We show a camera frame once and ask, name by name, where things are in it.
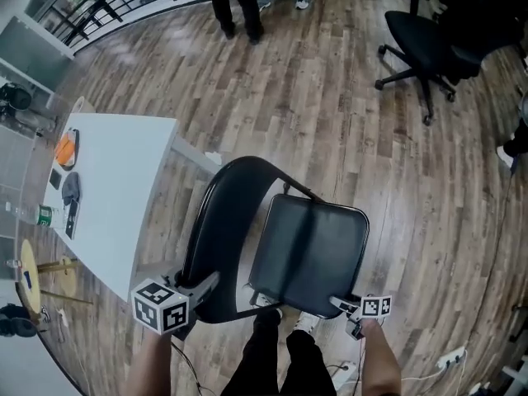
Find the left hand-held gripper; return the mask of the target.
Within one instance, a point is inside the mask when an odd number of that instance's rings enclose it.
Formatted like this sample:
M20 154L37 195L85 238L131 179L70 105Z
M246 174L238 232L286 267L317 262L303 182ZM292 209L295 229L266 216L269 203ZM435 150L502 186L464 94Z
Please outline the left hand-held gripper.
M219 284L215 271L194 285L184 282L181 272L138 274L130 282L134 319L158 335L169 334L185 341L197 322L197 307Z

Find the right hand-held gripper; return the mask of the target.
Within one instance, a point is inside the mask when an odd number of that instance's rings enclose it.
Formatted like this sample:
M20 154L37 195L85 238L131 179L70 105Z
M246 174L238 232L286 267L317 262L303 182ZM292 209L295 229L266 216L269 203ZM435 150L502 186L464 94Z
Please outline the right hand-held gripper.
M393 297L355 295L350 301L331 296L329 301L346 315L346 333L355 340L361 340L364 337L361 320L366 318L379 320L388 317L391 314Z

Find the black folding chair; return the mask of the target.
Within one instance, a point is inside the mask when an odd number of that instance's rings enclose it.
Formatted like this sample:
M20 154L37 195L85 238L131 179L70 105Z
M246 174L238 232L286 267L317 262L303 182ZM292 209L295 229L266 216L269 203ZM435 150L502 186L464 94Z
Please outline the black folding chair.
M193 289L210 276L218 282L194 311L204 323L227 323L254 316L236 303L238 266L259 206L272 185L284 191L271 198L248 278L255 295L322 319L341 310L333 298L352 298L370 231L362 210L326 202L267 160L236 158L220 168L206 188L191 230L177 286Z

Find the person's right forearm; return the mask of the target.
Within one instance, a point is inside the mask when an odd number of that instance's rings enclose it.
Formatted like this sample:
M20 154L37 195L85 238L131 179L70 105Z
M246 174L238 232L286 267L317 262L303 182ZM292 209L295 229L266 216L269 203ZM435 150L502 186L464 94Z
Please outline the person's right forearm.
M375 319L364 318L361 333L365 339L361 396L401 396L401 369L381 325Z

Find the person's left forearm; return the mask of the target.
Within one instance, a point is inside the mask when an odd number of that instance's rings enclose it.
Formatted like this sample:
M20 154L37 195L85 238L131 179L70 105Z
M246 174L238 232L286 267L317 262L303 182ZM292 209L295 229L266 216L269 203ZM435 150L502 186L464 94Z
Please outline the person's left forearm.
M149 329L134 354L121 396L171 395L171 336Z

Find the black office chair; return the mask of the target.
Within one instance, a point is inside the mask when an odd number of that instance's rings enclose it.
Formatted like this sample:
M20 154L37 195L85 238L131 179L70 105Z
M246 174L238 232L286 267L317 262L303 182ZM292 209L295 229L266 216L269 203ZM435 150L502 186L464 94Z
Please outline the black office chair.
M431 83L437 84L448 101L455 99L454 86L479 75L484 59L501 48L519 47L528 22L528 0L439 0L441 13L419 15L421 1L410 0L408 11L384 14L396 44L382 44L379 57L391 53L408 69L375 81L375 89L406 78L422 85L427 113L424 125L434 116Z

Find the person's right shoe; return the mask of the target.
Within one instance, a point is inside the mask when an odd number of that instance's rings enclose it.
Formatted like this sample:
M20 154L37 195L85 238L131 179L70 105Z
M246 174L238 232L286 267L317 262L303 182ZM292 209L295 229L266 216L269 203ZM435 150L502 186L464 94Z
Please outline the person's right shoe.
M318 325L319 317L310 313L301 312L294 326L294 331L302 331L311 334Z

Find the white power strip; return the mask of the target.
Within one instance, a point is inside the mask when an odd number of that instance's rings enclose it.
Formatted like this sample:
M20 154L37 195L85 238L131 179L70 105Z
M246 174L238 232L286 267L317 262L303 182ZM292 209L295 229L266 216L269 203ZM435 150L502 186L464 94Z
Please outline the white power strip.
M448 368L451 365L458 364L460 361L464 359L466 352L467 351L464 346L459 346L453 351L450 351L446 353L445 355L440 356L436 362L436 366L440 370L444 370L445 368Z
M353 361L343 361L340 365L331 365L335 370L331 374L332 384L336 391L343 385L352 382L352 376L356 373L357 365Z

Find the large white table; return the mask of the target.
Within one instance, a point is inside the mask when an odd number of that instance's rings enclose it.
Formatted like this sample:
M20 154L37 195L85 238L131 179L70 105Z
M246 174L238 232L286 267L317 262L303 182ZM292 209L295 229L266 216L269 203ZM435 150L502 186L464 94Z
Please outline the large white table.
M135 280L138 243L171 151L216 173L220 161L185 141L173 118L73 113L80 134L74 171L81 199L74 234L58 235L78 260L122 300Z

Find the wooden stool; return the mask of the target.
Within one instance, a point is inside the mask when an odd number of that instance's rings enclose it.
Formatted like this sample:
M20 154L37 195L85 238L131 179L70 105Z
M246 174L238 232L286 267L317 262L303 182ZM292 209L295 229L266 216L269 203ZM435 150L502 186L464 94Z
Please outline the wooden stool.
M92 301L75 298L77 291L76 268L80 266L77 258L62 256L58 261L42 263L37 266L37 275L54 273L63 293L56 294L48 290L40 290L42 295L69 302L93 305Z

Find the black remote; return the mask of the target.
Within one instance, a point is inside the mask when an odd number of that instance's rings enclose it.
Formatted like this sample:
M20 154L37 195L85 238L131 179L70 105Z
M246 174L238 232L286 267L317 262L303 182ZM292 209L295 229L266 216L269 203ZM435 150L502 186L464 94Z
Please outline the black remote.
M75 230L78 222L78 215L80 211L80 204L78 200L71 200L68 205L64 207L65 214L65 234L69 239L74 239Z

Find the round wooden table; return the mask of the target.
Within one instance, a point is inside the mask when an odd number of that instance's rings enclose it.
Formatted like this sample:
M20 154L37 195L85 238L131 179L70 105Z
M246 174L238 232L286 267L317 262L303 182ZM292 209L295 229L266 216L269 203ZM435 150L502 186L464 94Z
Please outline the round wooden table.
M32 320L40 324L41 320L41 294L38 267L30 242L24 239L21 244L21 270L19 288L21 300L28 309Z

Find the green label bottle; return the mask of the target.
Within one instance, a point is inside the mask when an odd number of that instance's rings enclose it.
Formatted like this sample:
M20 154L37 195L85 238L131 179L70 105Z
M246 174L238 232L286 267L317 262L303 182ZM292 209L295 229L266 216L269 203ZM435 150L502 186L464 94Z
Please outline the green label bottle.
M47 205L20 205L13 210L15 216L27 224L44 226L52 229L64 227L64 214L61 209Z

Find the black bag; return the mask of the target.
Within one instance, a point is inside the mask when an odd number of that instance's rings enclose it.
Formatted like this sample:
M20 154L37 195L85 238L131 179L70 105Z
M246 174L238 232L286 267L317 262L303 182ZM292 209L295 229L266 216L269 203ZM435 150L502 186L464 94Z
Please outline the black bag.
M37 328L25 307L7 304L0 308L0 337L29 338L36 334Z
M16 111L25 111L31 106L31 94L14 82L5 83L0 87L0 102Z

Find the orange bag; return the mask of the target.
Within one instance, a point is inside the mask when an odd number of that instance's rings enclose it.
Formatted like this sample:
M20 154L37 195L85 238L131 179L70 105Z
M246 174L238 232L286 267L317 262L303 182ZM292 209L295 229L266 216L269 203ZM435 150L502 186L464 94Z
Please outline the orange bag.
M54 160L64 171L71 171L77 162L79 150L79 131L69 128L57 143Z

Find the gray door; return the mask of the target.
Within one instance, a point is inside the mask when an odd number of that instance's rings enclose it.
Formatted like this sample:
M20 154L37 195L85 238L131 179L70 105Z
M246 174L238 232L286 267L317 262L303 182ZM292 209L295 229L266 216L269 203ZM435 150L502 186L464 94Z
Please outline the gray door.
M24 13L0 27L0 74L50 95L74 60L73 52Z

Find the black metal railing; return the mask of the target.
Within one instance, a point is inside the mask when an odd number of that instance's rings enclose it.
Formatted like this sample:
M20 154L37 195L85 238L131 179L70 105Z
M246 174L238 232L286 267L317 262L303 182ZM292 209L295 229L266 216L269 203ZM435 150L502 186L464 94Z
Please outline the black metal railing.
M77 52L138 21L208 0L37 0L31 17Z

